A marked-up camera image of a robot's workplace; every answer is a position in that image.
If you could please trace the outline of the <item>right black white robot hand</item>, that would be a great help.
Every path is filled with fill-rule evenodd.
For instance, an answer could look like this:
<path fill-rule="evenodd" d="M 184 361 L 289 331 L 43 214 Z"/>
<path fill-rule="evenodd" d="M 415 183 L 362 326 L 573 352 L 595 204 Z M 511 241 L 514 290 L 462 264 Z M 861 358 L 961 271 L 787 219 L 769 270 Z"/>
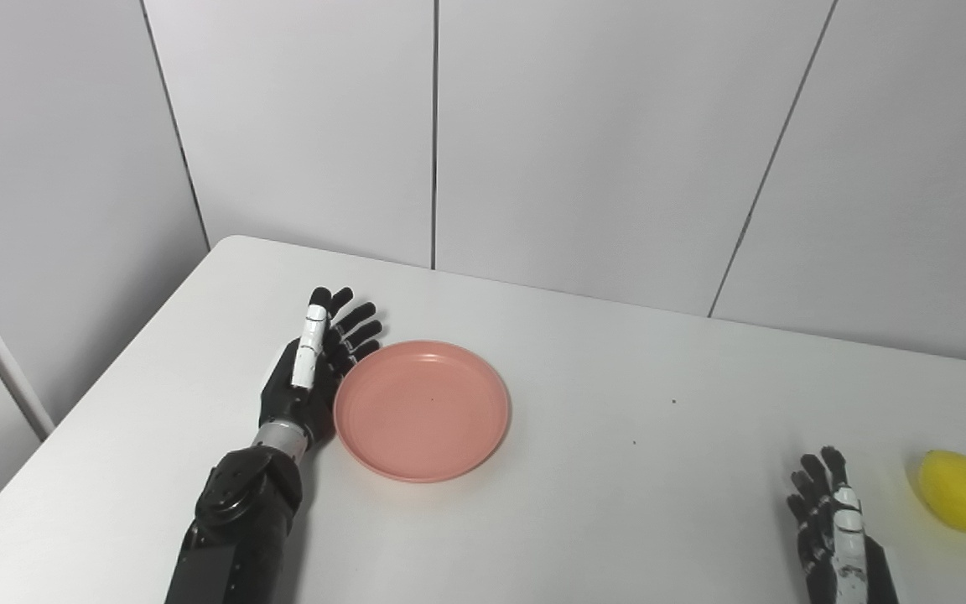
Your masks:
<path fill-rule="evenodd" d="M 812 603 L 897 603 L 883 548 L 866 533 L 861 498 L 850 485 L 846 459 L 832 446 L 800 458 L 794 493 L 786 498 L 797 531 L 808 599 Z"/>

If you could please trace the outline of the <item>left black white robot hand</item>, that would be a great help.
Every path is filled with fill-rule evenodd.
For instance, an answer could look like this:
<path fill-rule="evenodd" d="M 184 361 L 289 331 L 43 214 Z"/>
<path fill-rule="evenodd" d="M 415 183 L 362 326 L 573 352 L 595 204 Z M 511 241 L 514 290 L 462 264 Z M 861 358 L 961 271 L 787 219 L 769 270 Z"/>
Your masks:
<path fill-rule="evenodd" d="M 338 387 L 381 347 L 376 306 L 353 299 L 349 287 L 312 291 L 299 336 L 285 345 L 261 392 L 258 444 L 273 446 L 280 437 L 285 450 L 310 450 L 333 435 Z"/>

